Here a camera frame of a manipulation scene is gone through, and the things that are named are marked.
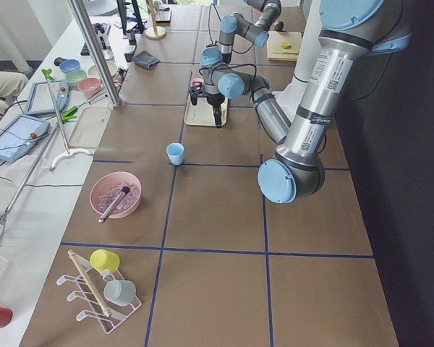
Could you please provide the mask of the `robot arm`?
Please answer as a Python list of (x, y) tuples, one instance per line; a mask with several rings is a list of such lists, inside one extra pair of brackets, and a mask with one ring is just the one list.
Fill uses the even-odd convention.
[(240, 72), (230, 64), (236, 36), (263, 47), (269, 28), (281, 14), (279, 1), (252, 1), (261, 12), (251, 23), (238, 12), (226, 15), (215, 45), (201, 54), (203, 96), (219, 113), (225, 100), (246, 95), (268, 136), (276, 143), (274, 157), (258, 171), (263, 195), (275, 203), (289, 203), (316, 193), (325, 172), (318, 148), (330, 126), (346, 88), (355, 61), (401, 51), (411, 38), (410, 1), (317, 1), (310, 7), (309, 20), (299, 55), (311, 66), (303, 84), (296, 111), (287, 115), (278, 96), (269, 90), (266, 78)]
[(223, 57), (223, 62), (231, 62), (234, 37), (236, 35), (251, 42), (256, 47), (263, 47), (268, 38), (271, 25), (281, 14), (281, 2), (279, 0), (248, 0), (244, 1), (249, 6), (261, 12), (260, 18), (252, 24), (239, 12), (233, 12), (224, 16), (220, 21), (220, 32), (216, 44)]

